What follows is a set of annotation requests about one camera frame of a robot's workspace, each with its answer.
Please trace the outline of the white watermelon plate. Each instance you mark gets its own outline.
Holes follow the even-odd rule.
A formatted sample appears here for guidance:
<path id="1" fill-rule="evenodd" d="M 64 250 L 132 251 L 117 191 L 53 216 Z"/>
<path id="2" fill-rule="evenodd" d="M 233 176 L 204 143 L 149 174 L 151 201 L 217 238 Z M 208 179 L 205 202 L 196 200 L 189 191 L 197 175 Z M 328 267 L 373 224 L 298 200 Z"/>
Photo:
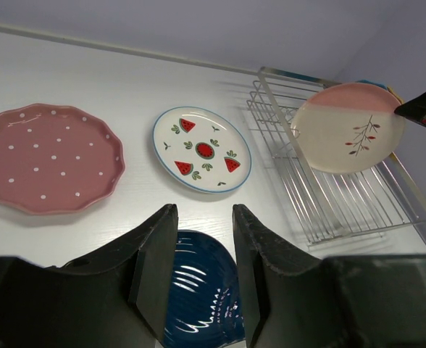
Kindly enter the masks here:
<path id="1" fill-rule="evenodd" d="M 154 123 L 152 141 L 164 169 L 185 186 L 207 194 L 241 187 L 251 173 L 248 144 L 234 125 L 199 107 L 175 107 Z"/>

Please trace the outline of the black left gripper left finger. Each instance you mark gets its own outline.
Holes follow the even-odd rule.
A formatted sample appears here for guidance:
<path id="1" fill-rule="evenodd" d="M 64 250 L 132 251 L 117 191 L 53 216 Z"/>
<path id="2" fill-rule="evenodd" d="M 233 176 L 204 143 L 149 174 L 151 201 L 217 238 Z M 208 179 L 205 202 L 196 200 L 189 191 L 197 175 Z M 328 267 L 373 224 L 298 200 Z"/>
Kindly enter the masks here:
<path id="1" fill-rule="evenodd" d="M 0 347 L 154 347 L 162 340 L 178 209 L 64 266 L 0 257 Z"/>

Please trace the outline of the pink and cream plate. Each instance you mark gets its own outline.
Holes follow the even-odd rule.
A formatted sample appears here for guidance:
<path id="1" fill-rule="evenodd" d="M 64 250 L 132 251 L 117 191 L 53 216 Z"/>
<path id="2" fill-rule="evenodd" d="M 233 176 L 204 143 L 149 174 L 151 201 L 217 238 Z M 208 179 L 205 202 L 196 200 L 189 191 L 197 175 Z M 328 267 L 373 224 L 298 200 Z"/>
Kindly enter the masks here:
<path id="1" fill-rule="evenodd" d="M 400 102 L 366 83 L 342 83 L 309 97 L 291 122 L 296 153 L 311 169 L 331 174 L 367 170 L 400 144 L 406 120 Z"/>

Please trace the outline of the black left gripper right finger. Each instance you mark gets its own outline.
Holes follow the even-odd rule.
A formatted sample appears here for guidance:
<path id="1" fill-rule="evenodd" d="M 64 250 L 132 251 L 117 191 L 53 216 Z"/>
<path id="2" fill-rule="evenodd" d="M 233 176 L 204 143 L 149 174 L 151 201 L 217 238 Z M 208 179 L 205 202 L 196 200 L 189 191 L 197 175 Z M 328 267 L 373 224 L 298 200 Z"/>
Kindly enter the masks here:
<path id="1" fill-rule="evenodd" d="M 323 260 L 233 207 L 249 347 L 426 347 L 426 255 Z"/>

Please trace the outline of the dark blue leaf plate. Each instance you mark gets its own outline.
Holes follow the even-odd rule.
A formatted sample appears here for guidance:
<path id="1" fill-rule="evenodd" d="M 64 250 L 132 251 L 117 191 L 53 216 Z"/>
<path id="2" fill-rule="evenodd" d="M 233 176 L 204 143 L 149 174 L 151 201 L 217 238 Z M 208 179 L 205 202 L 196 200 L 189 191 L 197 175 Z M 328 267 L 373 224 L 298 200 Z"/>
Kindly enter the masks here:
<path id="1" fill-rule="evenodd" d="M 179 230 L 163 347 L 226 347 L 245 339 L 237 265 L 215 238 Z"/>

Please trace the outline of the pink polka dot plate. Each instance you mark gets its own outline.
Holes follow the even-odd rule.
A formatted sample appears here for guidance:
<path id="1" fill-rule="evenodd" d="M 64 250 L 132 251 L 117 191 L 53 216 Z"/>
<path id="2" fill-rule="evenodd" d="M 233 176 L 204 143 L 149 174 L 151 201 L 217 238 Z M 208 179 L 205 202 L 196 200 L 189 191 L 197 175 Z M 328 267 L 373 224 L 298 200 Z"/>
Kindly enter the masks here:
<path id="1" fill-rule="evenodd" d="M 32 215 L 80 212 L 110 196 L 124 171 L 121 140 L 81 109 L 0 113 L 0 204 Z"/>

